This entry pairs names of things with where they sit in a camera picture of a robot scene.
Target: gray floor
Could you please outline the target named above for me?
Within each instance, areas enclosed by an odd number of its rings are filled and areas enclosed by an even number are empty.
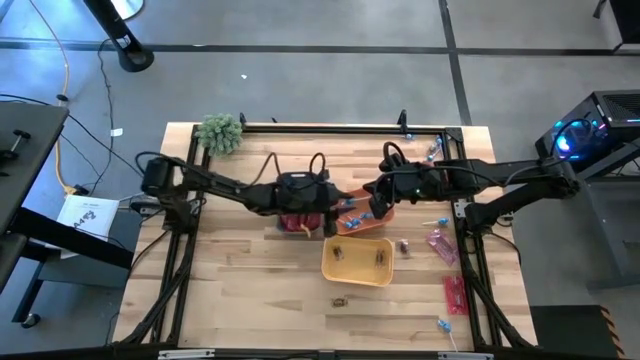
[[[104,33],[80,0],[36,0],[63,40],[101,41]],[[143,42],[211,45],[352,45],[444,47],[437,0],[147,1],[129,22]],[[449,0],[459,47],[601,49],[596,1]],[[50,38],[26,0],[15,0],[0,37]],[[71,112],[108,140],[106,92],[93,52],[68,52]],[[243,111],[249,120],[392,123],[403,108],[412,124],[459,125],[447,55],[156,53],[148,70],[122,71],[106,52],[115,103],[115,150],[127,159],[157,150],[169,121]],[[489,126],[498,160],[534,156],[535,141],[594,90],[638,88],[640,58],[462,56],[462,77],[474,125]],[[54,102],[63,80],[55,50],[0,50],[0,92]],[[100,170],[106,154],[73,123],[67,137]],[[56,216],[62,203],[52,159],[26,205]],[[91,168],[63,143],[63,174],[71,184],[95,181]],[[121,198],[139,179],[117,160],[96,195]],[[515,235],[532,305],[602,304],[616,319],[630,357],[640,357],[640,288],[602,293],[585,288],[606,277],[601,243],[580,198],[544,201],[518,213]],[[34,265],[19,264],[0,297],[0,353],[100,345],[121,289],[47,284],[35,304],[45,320],[23,330],[8,322]],[[62,336],[60,329],[68,334]]]

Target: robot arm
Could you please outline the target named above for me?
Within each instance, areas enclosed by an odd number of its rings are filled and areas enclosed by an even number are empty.
[[[340,214],[353,208],[333,208],[340,199],[351,196],[338,190],[329,181],[328,172],[282,173],[267,184],[245,184],[226,176],[188,165],[178,158],[162,154],[147,163],[142,191],[157,197],[166,211],[165,225],[190,228],[193,220],[192,204],[185,200],[189,191],[203,191],[243,204],[247,210],[261,216],[281,214],[322,213],[325,233],[336,233],[335,222]],[[174,185],[175,169],[183,179]]]
[[[397,153],[389,154],[393,147]],[[383,148],[383,174],[364,185],[371,194],[369,205],[375,218],[382,218],[400,201],[465,200],[491,186],[525,184],[487,203],[470,203],[465,209],[469,231],[490,227],[505,214],[544,198],[564,199],[579,190],[571,166],[566,162],[546,160],[488,164],[482,160],[448,160],[434,164],[409,162],[394,143]]]

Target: orange tray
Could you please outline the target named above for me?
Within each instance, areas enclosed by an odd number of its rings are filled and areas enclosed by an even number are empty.
[[[322,275],[327,280],[386,286],[393,278],[394,246],[388,239],[370,240],[334,236],[324,241]],[[382,262],[376,265],[381,252]]]
[[[369,194],[365,189],[358,189],[358,190],[354,190],[354,191],[349,191],[349,194],[353,195],[353,197],[355,199],[360,199],[360,200],[357,200],[353,205],[351,205],[351,206],[356,208],[355,210],[350,211],[350,212],[340,216],[340,220],[341,221],[338,221],[336,223],[336,226],[338,227],[338,235],[352,235],[352,234],[355,234],[355,233],[360,232],[360,231],[375,229],[377,227],[384,226],[386,223],[388,223],[389,221],[391,221],[393,219],[394,209],[391,208],[391,210],[389,210],[389,212],[384,216],[384,218],[382,218],[380,220],[378,220],[378,219],[360,219],[362,224],[360,224],[357,229],[349,229],[349,228],[347,228],[342,223],[342,221],[344,221],[344,222],[349,221],[349,216],[351,216],[353,218],[356,218],[356,217],[359,218],[360,214],[367,213],[367,212],[370,213],[371,212],[371,207],[369,206],[369,197],[371,196],[371,194]]]

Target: wooden tabletop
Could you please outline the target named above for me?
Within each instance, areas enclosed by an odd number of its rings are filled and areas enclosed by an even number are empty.
[[[162,152],[186,158],[193,123],[169,123]],[[463,127],[468,158],[495,162],[489,130]],[[406,141],[393,135],[244,134],[232,156],[214,159],[212,171],[244,182],[253,180],[270,152],[278,154],[283,172],[307,169],[311,156],[327,157],[331,180],[342,190],[355,190],[380,175],[382,145],[395,141],[410,160],[424,158],[431,136]],[[273,181],[268,166],[263,182]],[[502,194],[491,188],[476,197],[486,202]],[[447,266],[425,242],[432,227],[422,222],[452,218],[447,202],[396,205],[395,218],[366,238],[407,239],[411,258],[397,255],[390,285],[378,288],[326,280],[320,271],[323,238],[289,236],[275,228],[275,217],[260,217],[242,205],[207,196],[197,237],[180,346],[216,348],[447,350],[448,335],[436,322],[451,322],[460,350],[473,344],[469,319],[448,315],[443,276],[460,275],[459,262]],[[145,223],[136,252],[162,233],[162,218]],[[509,239],[509,229],[494,231]],[[453,229],[447,230],[455,242]],[[158,296],[168,239],[139,262],[129,280],[114,340],[128,335]],[[521,335],[536,343],[518,258],[508,245],[485,237],[494,298]],[[332,299],[346,297],[346,307]],[[169,304],[166,324],[171,320]],[[483,334],[490,341],[484,306],[479,306]],[[165,325],[164,334],[168,332]]]

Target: glowing blue light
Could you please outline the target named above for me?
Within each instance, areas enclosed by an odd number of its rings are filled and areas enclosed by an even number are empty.
[[[567,138],[564,137],[564,135],[560,135],[558,137],[558,149],[562,150],[562,151],[569,151],[571,150],[571,147],[569,146],[569,143],[567,142]]]

